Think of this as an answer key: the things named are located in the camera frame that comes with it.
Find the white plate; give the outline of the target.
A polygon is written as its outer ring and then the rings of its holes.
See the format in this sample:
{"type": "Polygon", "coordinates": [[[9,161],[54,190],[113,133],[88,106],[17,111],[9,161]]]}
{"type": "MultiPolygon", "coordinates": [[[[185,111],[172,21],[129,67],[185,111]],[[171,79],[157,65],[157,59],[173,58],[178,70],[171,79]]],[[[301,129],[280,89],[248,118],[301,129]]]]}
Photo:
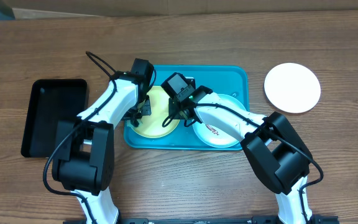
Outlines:
{"type": "Polygon", "coordinates": [[[321,85],[307,67],[298,63],[282,63],[267,73],[264,91],[276,108],[287,113],[304,113],[318,104],[321,85]]]}

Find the yellow-green plate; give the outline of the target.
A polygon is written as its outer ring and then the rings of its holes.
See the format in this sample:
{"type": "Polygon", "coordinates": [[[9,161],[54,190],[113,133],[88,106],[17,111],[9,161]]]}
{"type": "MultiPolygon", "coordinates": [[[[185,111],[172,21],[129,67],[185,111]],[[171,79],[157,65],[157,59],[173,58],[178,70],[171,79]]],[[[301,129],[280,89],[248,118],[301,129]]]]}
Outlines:
{"type": "Polygon", "coordinates": [[[170,97],[161,86],[153,86],[147,93],[150,98],[151,115],[143,116],[138,127],[133,127],[128,121],[127,124],[139,135],[146,138],[160,138],[170,134],[179,124],[174,119],[167,127],[163,127],[164,119],[169,115],[168,103],[170,97]]]}

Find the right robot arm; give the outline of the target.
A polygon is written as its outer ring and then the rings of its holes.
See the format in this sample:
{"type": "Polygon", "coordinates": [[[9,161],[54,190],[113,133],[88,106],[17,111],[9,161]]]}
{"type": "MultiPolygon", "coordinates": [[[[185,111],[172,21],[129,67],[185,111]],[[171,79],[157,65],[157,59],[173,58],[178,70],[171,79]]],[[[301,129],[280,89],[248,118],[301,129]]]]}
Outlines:
{"type": "Polygon", "coordinates": [[[203,123],[220,129],[240,142],[256,177],[276,196],[282,223],[311,223],[306,188],[322,181],[309,182],[310,165],[318,171],[309,149],[287,118],[278,112],[270,116],[243,110],[222,99],[212,89],[196,87],[192,80],[173,73],[161,87],[173,102],[173,112],[163,121],[166,127],[176,115],[185,126],[203,123]]]}

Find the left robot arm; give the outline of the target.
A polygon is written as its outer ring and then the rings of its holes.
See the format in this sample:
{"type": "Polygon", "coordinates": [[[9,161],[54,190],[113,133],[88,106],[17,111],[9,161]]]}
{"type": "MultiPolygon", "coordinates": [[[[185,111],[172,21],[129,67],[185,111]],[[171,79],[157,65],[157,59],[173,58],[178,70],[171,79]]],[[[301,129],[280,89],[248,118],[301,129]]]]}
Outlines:
{"type": "Polygon", "coordinates": [[[114,129],[128,116],[142,116],[157,73],[147,60],[135,59],[128,72],[108,75],[104,93],[74,119],[58,123],[55,150],[45,164],[43,183],[57,195],[76,197],[86,223],[117,223],[109,184],[114,171],[114,129]]]}

